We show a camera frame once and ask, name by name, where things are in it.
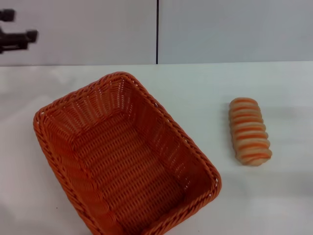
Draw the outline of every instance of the basket rim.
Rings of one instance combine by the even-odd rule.
[[[74,198],[77,199],[78,201],[77,203],[80,205],[81,209],[77,209],[76,207],[75,209],[79,213],[80,217],[85,221],[88,227],[91,226],[93,229],[98,231],[100,235],[105,234],[105,232],[102,231],[101,227],[98,225],[97,221],[93,218],[91,213],[89,213],[88,210],[86,209],[86,205],[84,205],[84,203],[81,200],[79,200],[79,197],[77,196],[79,194],[75,192],[74,187],[67,180],[67,178],[64,176],[64,173],[60,169],[58,161],[55,160],[55,158],[53,157],[53,151],[51,150],[50,144],[49,142],[46,141],[46,133],[45,129],[43,128],[43,122],[46,120],[47,114],[57,110],[61,105],[63,106],[73,100],[81,99],[92,93],[95,88],[103,87],[107,85],[108,82],[119,79],[128,80],[132,84],[133,89],[136,89],[140,93],[140,95],[142,95],[146,100],[149,101],[149,104],[154,109],[158,110],[158,112],[164,119],[164,123],[168,125],[174,131],[177,137],[181,140],[181,142],[185,146],[187,146],[188,149],[191,150],[191,152],[194,153],[194,156],[202,164],[205,172],[212,180],[212,182],[216,182],[215,186],[214,183],[212,183],[212,187],[210,190],[203,193],[202,195],[199,195],[191,203],[189,203],[188,205],[186,205],[185,207],[181,208],[179,211],[173,214],[171,214],[171,212],[164,214],[159,220],[153,222],[150,225],[150,227],[146,228],[142,232],[143,235],[163,234],[164,232],[170,230],[175,225],[179,224],[180,222],[184,221],[191,215],[195,214],[200,208],[205,206],[207,203],[214,200],[220,193],[222,181],[221,176],[216,170],[216,168],[212,165],[208,158],[201,152],[201,150],[196,146],[193,140],[173,120],[173,118],[167,113],[164,107],[148,93],[148,91],[141,85],[141,83],[134,76],[127,72],[114,72],[106,76],[103,76],[98,81],[92,82],[85,87],[70,92],[69,94],[53,101],[52,103],[42,107],[39,111],[35,113],[33,119],[34,130],[36,132],[36,136],[41,145],[41,148],[46,158],[48,159],[50,166],[53,167],[53,169],[55,168],[57,170],[57,173],[55,172],[55,175],[57,176],[58,180],[60,181],[60,179],[62,179],[61,182],[64,182],[67,188],[71,190]]]

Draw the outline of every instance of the orange wicker basket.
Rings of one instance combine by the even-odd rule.
[[[130,74],[40,109],[40,146],[94,235],[161,235],[217,197],[212,163]]]

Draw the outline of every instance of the wicker basket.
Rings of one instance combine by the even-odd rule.
[[[34,129],[94,235],[164,234],[221,190],[212,163],[125,72],[43,107]]]

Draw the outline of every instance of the white wall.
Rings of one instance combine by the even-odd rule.
[[[312,0],[160,0],[159,62],[313,60]]]
[[[5,32],[37,29],[28,51],[0,55],[0,65],[154,64],[155,0],[1,0],[17,11]]]

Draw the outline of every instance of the white table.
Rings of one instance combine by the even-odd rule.
[[[220,195],[167,235],[313,234],[313,62],[0,68],[0,234],[89,235],[39,147],[32,119],[114,71],[132,73],[208,156]],[[241,166],[227,111],[256,99],[272,159]]]

